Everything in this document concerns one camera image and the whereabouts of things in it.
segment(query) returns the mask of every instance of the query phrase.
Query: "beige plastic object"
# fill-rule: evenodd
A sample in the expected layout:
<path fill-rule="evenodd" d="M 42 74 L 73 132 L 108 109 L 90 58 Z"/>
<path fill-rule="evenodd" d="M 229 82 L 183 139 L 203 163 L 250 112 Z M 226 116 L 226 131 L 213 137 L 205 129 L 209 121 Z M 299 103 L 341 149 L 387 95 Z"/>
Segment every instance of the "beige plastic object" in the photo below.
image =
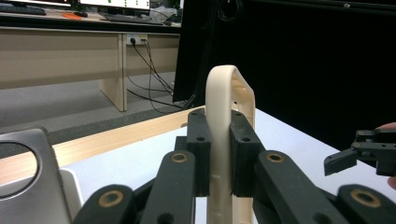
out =
<path fill-rule="evenodd" d="M 212 68 L 206 82 L 205 113 L 212 139 L 210 196 L 207 198 L 207 224 L 253 223 L 252 200 L 231 195 L 231 109 L 234 103 L 254 128 L 253 89 L 234 65 Z"/>

